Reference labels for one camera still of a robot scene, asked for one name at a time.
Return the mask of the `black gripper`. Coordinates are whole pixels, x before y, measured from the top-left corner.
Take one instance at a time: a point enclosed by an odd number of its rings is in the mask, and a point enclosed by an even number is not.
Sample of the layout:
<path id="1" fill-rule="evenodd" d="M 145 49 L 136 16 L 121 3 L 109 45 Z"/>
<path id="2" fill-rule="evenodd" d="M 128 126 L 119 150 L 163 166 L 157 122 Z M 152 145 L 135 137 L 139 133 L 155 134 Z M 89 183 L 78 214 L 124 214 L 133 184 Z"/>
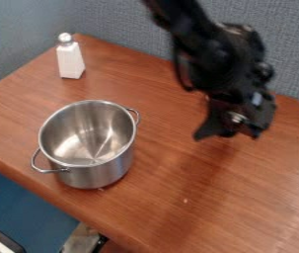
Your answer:
<path id="1" fill-rule="evenodd" d="M 192 137 L 199 141 L 212 135 L 232 137 L 241 133 L 256 139 L 272 123 L 275 110 L 275 97 L 268 91 L 252 91 L 240 97 L 215 93 L 209 96 L 209 116 Z"/>

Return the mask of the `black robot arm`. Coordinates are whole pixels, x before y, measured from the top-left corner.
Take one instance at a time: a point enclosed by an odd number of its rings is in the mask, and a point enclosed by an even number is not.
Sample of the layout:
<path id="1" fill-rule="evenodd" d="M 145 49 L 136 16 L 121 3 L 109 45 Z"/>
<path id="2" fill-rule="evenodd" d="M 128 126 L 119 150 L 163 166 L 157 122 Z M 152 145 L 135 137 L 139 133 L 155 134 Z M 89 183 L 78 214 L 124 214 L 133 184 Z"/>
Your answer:
<path id="1" fill-rule="evenodd" d="M 259 138 L 271 125 L 273 76 L 259 33 L 248 25 L 213 22 L 196 0 L 141 0 L 171 37 L 175 76 L 187 92 L 208 99 L 208 114 L 193 132 L 200 140 L 241 133 Z"/>

